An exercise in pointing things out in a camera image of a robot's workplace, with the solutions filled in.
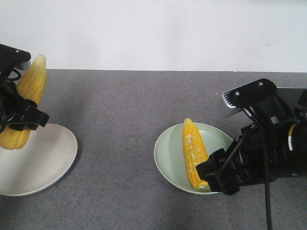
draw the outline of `screw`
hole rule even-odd
[[[258,126],[257,126],[256,124],[252,124],[252,125],[251,125],[251,129],[252,129],[252,130],[256,130],[257,128],[258,128]]]

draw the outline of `wire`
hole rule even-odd
[[[9,78],[9,77],[1,76],[1,74],[0,74],[0,80],[4,80],[4,81],[17,81],[17,80],[19,80],[21,78],[21,73],[16,69],[12,69],[12,71],[17,74],[17,77]]]
[[[260,132],[262,132],[262,156],[263,156],[263,168],[264,168],[264,190],[265,190],[265,210],[267,217],[268,230],[273,230],[272,228],[272,217],[271,217],[271,199],[270,199],[270,180],[269,180],[269,158],[268,150],[265,139],[264,128],[260,125],[256,115],[249,108],[242,109],[244,113],[258,126]]]
[[[6,127],[6,113],[2,101],[0,101],[0,117],[1,117],[0,133],[2,133]]]

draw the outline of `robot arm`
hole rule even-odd
[[[268,164],[270,182],[307,176],[307,91],[300,92],[292,108],[267,79],[223,94],[226,106],[236,112],[244,111],[253,123],[241,128],[242,134],[226,151],[217,150],[196,167],[212,191],[232,195],[241,186],[265,183],[264,161]]]
[[[22,131],[36,130],[38,126],[45,126],[49,116],[37,109],[37,104],[23,98],[16,89],[21,73],[30,66],[30,53],[0,44],[0,132],[7,125]]]

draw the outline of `plate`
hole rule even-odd
[[[0,147],[0,194],[25,196],[48,188],[71,167],[77,148],[74,134],[56,124],[31,131],[22,149]]]
[[[223,131],[206,124],[195,123],[200,130],[208,155],[218,149],[230,146],[232,139]],[[195,189],[189,184],[187,177],[183,147],[183,124],[172,126],[165,130],[157,139],[154,146],[154,161],[164,178],[175,187],[192,194],[210,195],[209,188]]]

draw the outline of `white wall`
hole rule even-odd
[[[307,72],[304,0],[0,0],[0,43],[49,69]]]

